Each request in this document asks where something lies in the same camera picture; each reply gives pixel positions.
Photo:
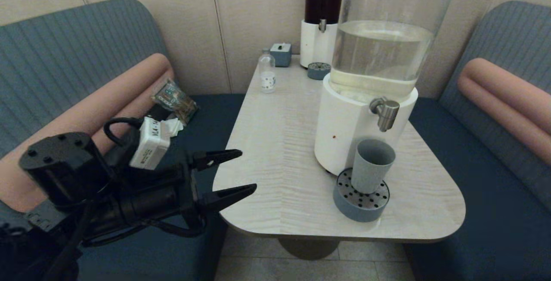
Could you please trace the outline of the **clear water dispenser white base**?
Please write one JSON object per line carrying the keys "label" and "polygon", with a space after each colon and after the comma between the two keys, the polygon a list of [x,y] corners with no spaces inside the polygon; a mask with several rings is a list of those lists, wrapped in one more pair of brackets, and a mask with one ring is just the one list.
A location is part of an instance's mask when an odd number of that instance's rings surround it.
{"label": "clear water dispenser white base", "polygon": [[353,165],[358,142],[395,146],[452,0],[342,0],[314,154],[329,173]]}

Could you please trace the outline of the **grey plastic cup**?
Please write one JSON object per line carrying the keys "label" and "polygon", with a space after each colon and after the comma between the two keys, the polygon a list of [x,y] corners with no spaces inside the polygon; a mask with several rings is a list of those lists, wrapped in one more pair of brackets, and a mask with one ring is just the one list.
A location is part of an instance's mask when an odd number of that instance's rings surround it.
{"label": "grey plastic cup", "polygon": [[390,171],[396,159],[396,152],[386,142],[365,139],[356,146],[352,167],[351,183],[356,191],[374,193]]}

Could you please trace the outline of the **white folded napkins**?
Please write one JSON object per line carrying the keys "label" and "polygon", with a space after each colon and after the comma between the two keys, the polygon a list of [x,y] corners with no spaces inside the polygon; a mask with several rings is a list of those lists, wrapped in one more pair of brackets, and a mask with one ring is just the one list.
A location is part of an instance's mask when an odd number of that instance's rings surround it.
{"label": "white folded napkins", "polygon": [[177,136],[178,132],[183,130],[184,124],[179,118],[172,118],[170,120],[164,120],[166,132],[170,138]]}

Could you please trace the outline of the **clear snack packet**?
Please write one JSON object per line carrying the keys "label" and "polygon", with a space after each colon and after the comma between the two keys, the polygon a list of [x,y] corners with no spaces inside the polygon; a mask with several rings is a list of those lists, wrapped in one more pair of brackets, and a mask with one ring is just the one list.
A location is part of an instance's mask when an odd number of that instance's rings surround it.
{"label": "clear snack packet", "polygon": [[153,88],[152,100],[173,114],[188,126],[199,110],[199,105],[189,97],[171,78],[162,79]]}

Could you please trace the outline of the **small clear glass bottle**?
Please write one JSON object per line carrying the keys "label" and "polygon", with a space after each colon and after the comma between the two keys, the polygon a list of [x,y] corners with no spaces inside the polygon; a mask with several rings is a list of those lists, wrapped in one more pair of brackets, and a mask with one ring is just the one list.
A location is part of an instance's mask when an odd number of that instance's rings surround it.
{"label": "small clear glass bottle", "polygon": [[257,64],[260,74],[260,88],[263,93],[274,92],[276,86],[275,61],[270,54],[270,50],[264,48]]}

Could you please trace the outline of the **pink bolster beside snack packet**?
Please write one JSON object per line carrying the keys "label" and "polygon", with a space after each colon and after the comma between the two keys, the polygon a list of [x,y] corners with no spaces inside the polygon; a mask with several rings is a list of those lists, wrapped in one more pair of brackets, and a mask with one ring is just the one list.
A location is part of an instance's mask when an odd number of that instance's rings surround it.
{"label": "pink bolster beside snack packet", "polygon": [[46,199],[19,166],[19,159],[30,145],[50,136],[83,132],[105,154],[114,142],[105,135],[104,123],[114,117],[144,117],[154,106],[154,87],[168,78],[174,78],[169,59],[160,53],[152,54],[27,138],[0,159],[0,201],[17,212],[29,212]]}

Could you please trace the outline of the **blue-grey tissue box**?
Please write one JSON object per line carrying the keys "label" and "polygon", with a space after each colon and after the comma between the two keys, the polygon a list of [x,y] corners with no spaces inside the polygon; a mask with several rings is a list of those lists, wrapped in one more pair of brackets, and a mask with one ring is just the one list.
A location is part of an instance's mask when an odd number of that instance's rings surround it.
{"label": "blue-grey tissue box", "polygon": [[292,44],[274,43],[270,48],[270,55],[274,58],[276,67],[287,68],[291,65]]}

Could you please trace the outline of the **large blue perforated drip tray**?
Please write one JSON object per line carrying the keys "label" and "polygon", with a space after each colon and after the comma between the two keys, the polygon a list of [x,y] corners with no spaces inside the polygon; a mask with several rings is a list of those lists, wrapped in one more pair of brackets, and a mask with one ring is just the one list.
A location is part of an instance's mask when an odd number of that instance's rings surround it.
{"label": "large blue perforated drip tray", "polygon": [[356,222],[373,222],[380,218],[391,198],[389,187],[382,181],[373,193],[361,193],[352,186],[353,168],[344,169],[333,188],[333,202],[347,218]]}

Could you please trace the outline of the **small blue perforated drip tray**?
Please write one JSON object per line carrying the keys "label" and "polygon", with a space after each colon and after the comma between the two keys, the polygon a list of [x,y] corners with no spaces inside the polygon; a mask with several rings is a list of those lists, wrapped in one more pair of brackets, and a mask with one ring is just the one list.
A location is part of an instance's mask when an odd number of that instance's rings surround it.
{"label": "small blue perforated drip tray", "polygon": [[312,62],[307,66],[307,76],[313,80],[323,80],[330,73],[331,65],[323,62]]}

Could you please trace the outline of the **dark drink dispenser white base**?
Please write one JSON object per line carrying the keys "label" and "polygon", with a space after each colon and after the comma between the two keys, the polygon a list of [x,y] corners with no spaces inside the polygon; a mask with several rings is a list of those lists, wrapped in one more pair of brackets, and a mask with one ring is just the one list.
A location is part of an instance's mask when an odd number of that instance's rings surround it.
{"label": "dark drink dispenser white base", "polygon": [[300,64],[331,64],[342,0],[305,0],[301,22]]}

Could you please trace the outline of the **blue sofa with snack packet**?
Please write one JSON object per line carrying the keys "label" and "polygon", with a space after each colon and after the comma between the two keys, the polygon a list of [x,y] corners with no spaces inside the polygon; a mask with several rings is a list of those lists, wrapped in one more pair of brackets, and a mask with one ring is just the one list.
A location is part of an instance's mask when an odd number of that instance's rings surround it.
{"label": "blue sofa with snack packet", "polygon": [[[0,26],[0,159],[152,54],[168,56],[138,0],[107,0]],[[83,248],[78,281],[214,281],[227,225],[181,238],[147,228]]]}

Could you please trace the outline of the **pink bolster on empty sofa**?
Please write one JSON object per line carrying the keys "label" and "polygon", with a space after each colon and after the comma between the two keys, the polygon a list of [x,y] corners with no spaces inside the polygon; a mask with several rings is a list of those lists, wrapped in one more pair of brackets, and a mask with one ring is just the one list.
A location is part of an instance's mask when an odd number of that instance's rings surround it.
{"label": "pink bolster on empty sofa", "polygon": [[551,167],[551,94],[483,58],[464,66],[457,88]]}

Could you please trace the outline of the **beige gold table pedestal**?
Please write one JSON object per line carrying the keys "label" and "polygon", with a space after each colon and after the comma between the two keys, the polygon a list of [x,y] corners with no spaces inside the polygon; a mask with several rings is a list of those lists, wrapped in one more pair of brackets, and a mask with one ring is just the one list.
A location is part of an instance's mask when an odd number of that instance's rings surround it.
{"label": "beige gold table pedestal", "polygon": [[327,258],[337,250],[339,240],[291,239],[278,238],[285,251],[294,257],[307,261],[317,261]]}

